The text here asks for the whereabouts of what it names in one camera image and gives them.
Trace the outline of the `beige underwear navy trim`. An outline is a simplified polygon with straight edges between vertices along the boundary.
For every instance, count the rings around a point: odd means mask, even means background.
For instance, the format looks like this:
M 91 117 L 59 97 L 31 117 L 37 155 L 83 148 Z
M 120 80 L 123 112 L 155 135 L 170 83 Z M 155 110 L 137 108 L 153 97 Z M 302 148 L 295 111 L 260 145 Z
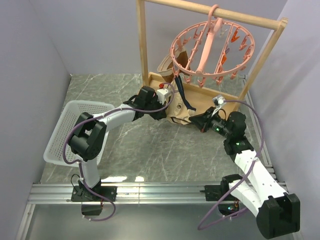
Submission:
M 173 124 L 189 125 L 190 117 L 196 115 L 196 108 L 186 98 L 181 76 L 176 76 L 171 82 L 174 87 L 174 96 L 171 104 L 165 110 L 166 119 Z

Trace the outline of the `pink round clip hanger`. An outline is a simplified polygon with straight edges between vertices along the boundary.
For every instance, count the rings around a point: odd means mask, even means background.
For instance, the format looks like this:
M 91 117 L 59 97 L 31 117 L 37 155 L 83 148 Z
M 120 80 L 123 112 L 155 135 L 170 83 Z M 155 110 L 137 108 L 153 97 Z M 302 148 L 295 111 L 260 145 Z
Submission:
M 234 79 L 246 69 L 255 51 L 253 35 L 242 25 L 214 16 L 219 8 L 210 8 L 207 20 L 185 28 L 173 40 L 169 54 L 173 62 L 174 77 L 184 75 L 186 83 L 198 77 L 202 88 L 207 79 L 220 85 L 225 76 Z M 186 49 L 188 61 L 185 67 L 176 60 L 176 50 Z

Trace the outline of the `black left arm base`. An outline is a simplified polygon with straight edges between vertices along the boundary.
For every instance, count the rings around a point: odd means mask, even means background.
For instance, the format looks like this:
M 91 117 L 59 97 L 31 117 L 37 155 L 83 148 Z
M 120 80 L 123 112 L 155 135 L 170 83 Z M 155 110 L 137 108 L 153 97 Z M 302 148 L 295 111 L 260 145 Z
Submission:
M 98 186 L 92 189 L 98 195 L 108 198 L 112 202 L 116 200 L 117 187 L 116 186 Z M 72 202 L 99 202 L 102 198 L 91 193 L 84 185 L 76 185 L 72 190 Z

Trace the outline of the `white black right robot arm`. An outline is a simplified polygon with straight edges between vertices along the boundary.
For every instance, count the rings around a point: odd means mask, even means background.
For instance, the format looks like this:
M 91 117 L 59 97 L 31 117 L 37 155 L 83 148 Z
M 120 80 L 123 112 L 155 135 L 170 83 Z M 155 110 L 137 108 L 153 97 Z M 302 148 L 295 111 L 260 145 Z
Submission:
M 301 202 L 296 194 L 282 188 L 259 160 L 245 136 L 246 116 L 233 111 L 223 119 L 215 107 L 210 107 L 189 120 L 202 133 L 213 130 L 223 136 L 226 154 L 245 174 L 228 175 L 221 180 L 219 201 L 240 200 L 255 216 L 257 227 L 265 239 L 298 232 Z

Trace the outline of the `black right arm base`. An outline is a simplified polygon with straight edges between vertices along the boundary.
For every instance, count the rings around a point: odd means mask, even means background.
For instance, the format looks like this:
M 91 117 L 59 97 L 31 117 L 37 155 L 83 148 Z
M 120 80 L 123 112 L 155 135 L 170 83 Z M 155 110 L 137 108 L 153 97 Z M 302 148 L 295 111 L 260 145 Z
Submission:
M 218 201 L 226 192 L 221 185 L 205 185 L 204 195 L 207 202 Z

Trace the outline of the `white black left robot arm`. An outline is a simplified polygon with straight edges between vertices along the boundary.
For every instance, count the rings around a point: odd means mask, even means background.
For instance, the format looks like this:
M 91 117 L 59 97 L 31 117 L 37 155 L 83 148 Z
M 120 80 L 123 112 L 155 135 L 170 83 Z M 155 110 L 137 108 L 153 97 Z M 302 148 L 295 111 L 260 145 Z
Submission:
M 175 88 L 170 83 L 161 84 L 158 90 L 143 86 L 138 94 L 133 95 L 118 107 L 112 107 L 104 113 L 94 115 L 87 112 L 80 114 L 63 145 L 64 152 L 69 146 L 72 153 L 80 156 L 80 159 L 69 162 L 65 153 L 62 157 L 67 164 L 78 164 L 80 182 L 85 186 L 83 195 L 89 201 L 96 201 L 101 195 L 101 188 L 98 186 L 101 184 L 101 178 L 96 157 L 103 150 L 106 134 L 145 114 L 155 120 L 165 118 L 167 116 L 165 110 L 172 103 L 174 96 Z

